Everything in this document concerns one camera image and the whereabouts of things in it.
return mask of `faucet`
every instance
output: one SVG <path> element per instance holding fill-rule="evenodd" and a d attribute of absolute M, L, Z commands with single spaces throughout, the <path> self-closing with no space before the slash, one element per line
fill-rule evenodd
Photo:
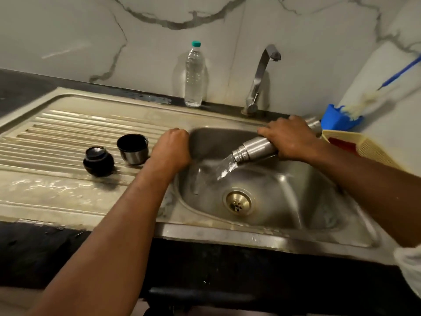
<path fill-rule="evenodd" d="M 281 59 L 281 53 L 279 53 L 278 49 L 273 44 L 269 44 L 266 47 L 260 58 L 253 84 L 251 85 L 250 92 L 248 93 L 248 96 L 245 100 L 245 108 L 241 111 L 241 113 L 246 116 L 253 116 L 257 112 L 257 98 L 259 96 L 259 88 L 269 59 L 275 62 Z"/>

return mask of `blue brush handle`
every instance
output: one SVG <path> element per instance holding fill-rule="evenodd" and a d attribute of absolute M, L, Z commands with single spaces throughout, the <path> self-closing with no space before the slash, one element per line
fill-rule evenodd
<path fill-rule="evenodd" d="M 396 74 L 394 74 L 390 79 L 387 79 L 387 81 L 385 81 L 382 86 L 379 88 L 379 90 L 387 85 L 389 85 L 390 83 L 392 83 L 394 80 L 396 80 L 398 77 L 400 77 L 402 74 L 404 74 L 406 71 L 408 71 L 410 68 L 412 68 L 415 64 L 421 62 L 421 55 L 419 55 L 418 58 L 416 58 L 414 61 L 412 61 L 411 63 L 409 63 L 405 68 L 403 68 L 403 70 L 397 72 Z"/>

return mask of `blue holder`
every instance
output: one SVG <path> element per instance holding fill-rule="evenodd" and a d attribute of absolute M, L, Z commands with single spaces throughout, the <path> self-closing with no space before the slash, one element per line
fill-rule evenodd
<path fill-rule="evenodd" d="M 352 121 L 349 116 L 343 114 L 341 112 L 343 107 L 335 108 L 333 104 L 329 104 L 321 121 L 323 130 L 347 131 L 362 122 L 363 116 Z"/>

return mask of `drain strainer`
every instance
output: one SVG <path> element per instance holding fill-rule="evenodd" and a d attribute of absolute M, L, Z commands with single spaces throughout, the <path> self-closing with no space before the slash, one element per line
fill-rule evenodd
<path fill-rule="evenodd" d="M 236 215 L 249 215 L 252 211 L 250 197 L 242 191 L 231 191 L 224 197 L 225 205 Z"/>

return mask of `hand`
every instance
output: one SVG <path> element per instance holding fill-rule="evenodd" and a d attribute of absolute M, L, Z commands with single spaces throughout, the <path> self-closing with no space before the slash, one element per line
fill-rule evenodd
<path fill-rule="evenodd" d="M 166 131 L 156 142 L 150 160 L 176 175 L 191 161 L 189 133 L 178 128 Z"/>
<path fill-rule="evenodd" d="M 290 116 L 288 120 L 279 118 L 271 121 L 267 127 L 259 127 L 257 133 L 276 146 L 279 158 L 287 160 L 306 162 L 320 141 L 306 121 L 296 115 Z"/>

